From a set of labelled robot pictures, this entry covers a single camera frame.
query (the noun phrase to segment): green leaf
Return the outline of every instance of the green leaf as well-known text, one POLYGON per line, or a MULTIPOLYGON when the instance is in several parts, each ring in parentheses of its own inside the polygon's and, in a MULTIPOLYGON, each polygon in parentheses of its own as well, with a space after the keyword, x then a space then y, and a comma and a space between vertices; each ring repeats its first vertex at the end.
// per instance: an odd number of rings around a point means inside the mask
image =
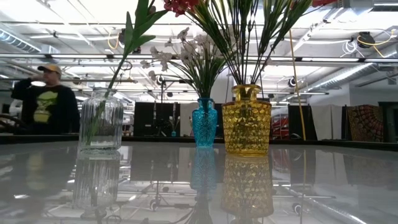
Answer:
POLYGON ((162 16, 166 15, 167 12, 167 10, 163 10, 149 15, 149 19, 146 20, 145 23, 141 24, 140 26, 136 26, 133 32, 133 38, 138 38, 144 34, 150 27, 152 27, 152 25, 154 25, 156 21, 158 21, 162 16))
POLYGON ((124 44, 125 44, 124 54, 126 54, 127 46, 130 46, 130 44, 131 44, 132 32, 133 32, 133 28, 132 28, 132 24, 131 24, 130 12, 127 12, 127 15, 126 15, 126 31, 124 32, 124 44))
POLYGON ((133 40, 130 45, 124 46, 124 55, 127 56, 131 53, 134 49, 138 48, 139 46, 143 45, 144 43, 155 39, 155 35, 142 35, 137 40, 133 40))
POLYGON ((136 9, 136 27, 146 21, 149 0, 138 0, 136 9))

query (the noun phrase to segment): black t-shirt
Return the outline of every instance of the black t-shirt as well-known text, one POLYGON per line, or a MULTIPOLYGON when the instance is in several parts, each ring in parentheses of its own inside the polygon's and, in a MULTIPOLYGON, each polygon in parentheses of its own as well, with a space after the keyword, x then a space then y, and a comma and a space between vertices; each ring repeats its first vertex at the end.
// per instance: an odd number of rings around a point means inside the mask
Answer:
POLYGON ((79 132, 79 110, 69 87, 32 86, 26 79, 15 85, 11 97, 23 101, 22 120, 32 134, 79 132))

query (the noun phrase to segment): man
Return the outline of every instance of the man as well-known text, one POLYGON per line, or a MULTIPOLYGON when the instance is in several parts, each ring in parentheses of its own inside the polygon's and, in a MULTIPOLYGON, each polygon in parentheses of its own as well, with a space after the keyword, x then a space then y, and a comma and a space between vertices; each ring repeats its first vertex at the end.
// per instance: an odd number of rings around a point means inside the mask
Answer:
POLYGON ((62 72, 56 65, 37 68, 43 75, 35 75, 18 82, 11 97, 22 100, 22 120, 30 134, 78 133, 80 115, 75 94, 61 85, 62 72), (42 81, 45 86, 32 86, 42 81))

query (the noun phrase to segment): graphic print on shirt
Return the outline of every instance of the graphic print on shirt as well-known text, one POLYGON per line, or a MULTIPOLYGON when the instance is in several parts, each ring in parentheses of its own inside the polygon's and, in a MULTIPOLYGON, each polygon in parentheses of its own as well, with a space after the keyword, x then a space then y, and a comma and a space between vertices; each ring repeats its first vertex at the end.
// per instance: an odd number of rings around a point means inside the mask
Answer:
POLYGON ((47 123, 51 116, 48 111, 49 106, 57 104, 58 93, 46 91, 37 97, 37 109, 34 113, 34 121, 38 123, 47 123))

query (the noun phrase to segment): white wall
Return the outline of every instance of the white wall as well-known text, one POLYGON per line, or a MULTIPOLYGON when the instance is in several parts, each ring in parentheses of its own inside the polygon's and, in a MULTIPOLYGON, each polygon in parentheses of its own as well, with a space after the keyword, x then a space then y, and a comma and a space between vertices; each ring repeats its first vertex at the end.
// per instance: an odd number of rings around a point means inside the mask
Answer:
POLYGON ((351 106, 374 105, 379 102, 398 102, 397 90, 369 90, 365 88, 351 87, 349 91, 351 106))
POLYGON ((344 84, 339 90, 328 90, 329 95, 313 95, 308 99, 309 105, 350 105, 349 85, 344 84))

